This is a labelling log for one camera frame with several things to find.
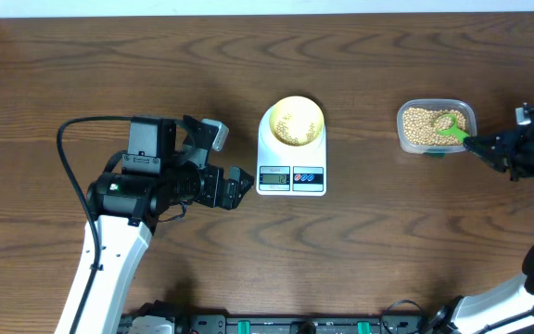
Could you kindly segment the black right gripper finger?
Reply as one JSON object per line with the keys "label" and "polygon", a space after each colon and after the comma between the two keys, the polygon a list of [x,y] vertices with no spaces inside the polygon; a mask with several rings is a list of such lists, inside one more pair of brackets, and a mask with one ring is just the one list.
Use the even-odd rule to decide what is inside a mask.
{"label": "black right gripper finger", "polygon": [[481,143],[464,141],[464,148],[485,162],[490,168],[499,173],[506,173],[509,169],[506,145],[504,143]]}
{"label": "black right gripper finger", "polygon": [[464,148],[468,151],[505,150],[513,145],[519,136],[517,131],[469,136],[464,140]]}

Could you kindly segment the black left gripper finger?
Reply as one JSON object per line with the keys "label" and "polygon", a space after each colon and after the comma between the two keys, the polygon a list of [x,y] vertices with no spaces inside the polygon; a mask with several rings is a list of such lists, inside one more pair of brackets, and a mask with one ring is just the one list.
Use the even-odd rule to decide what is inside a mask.
{"label": "black left gripper finger", "polygon": [[254,177],[243,169],[232,166],[229,171],[229,192],[236,195],[245,195],[254,185]]}
{"label": "black left gripper finger", "polygon": [[236,209],[247,192],[247,186],[226,185],[222,193],[222,207],[226,210]]}

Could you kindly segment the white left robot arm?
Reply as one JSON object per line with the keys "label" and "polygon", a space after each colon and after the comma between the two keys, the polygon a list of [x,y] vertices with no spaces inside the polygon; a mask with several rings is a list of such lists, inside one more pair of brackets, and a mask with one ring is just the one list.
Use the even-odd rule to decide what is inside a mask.
{"label": "white left robot arm", "polygon": [[133,116],[128,147],[113,154],[102,174],[82,190],[57,132],[60,161],[86,215],[83,250],[58,333],[114,333],[135,271],[162,214],[186,212],[196,202],[233,210],[254,184],[238,167],[228,173],[209,164],[223,148],[228,128],[214,120]]}

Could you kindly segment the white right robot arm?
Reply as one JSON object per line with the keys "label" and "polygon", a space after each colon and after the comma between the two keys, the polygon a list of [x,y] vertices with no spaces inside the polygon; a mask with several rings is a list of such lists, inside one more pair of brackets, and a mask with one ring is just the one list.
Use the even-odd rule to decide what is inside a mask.
{"label": "white right robot arm", "polygon": [[[534,126],[495,135],[469,136],[464,148],[512,181],[534,178]],[[487,292],[443,305],[422,333],[514,333],[534,326],[534,245],[521,273]]]}

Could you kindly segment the green plastic scoop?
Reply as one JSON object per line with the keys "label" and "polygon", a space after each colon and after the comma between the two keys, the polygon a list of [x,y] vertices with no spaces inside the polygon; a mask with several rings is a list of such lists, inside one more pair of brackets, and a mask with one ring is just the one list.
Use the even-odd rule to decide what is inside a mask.
{"label": "green plastic scoop", "polygon": [[459,127],[458,121],[459,119],[454,114],[443,114],[433,122],[433,129],[438,135],[452,136],[462,143],[469,137],[469,134]]}

